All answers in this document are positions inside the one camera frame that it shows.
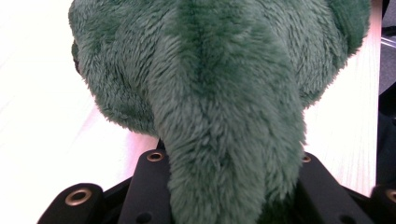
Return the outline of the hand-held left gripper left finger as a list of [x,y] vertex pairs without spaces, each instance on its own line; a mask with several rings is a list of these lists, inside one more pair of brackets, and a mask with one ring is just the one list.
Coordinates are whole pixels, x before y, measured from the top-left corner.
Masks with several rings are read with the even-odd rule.
[[143,153],[130,182],[118,224],[172,224],[169,162],[163,149]]

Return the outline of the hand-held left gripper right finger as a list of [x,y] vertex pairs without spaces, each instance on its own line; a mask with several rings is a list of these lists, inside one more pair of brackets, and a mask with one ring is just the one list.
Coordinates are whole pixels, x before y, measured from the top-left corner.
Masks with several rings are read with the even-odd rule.
[[374,224],[314,155],[305,152],[294,211],[302,224]]

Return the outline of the green fleece garment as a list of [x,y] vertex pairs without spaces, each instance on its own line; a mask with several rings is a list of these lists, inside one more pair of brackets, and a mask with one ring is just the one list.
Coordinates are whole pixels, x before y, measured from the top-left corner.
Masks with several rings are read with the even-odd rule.
[[160,138],[176,224],[286,224],[304,110],[361,46],[371,0],[73,0],[104,116]]

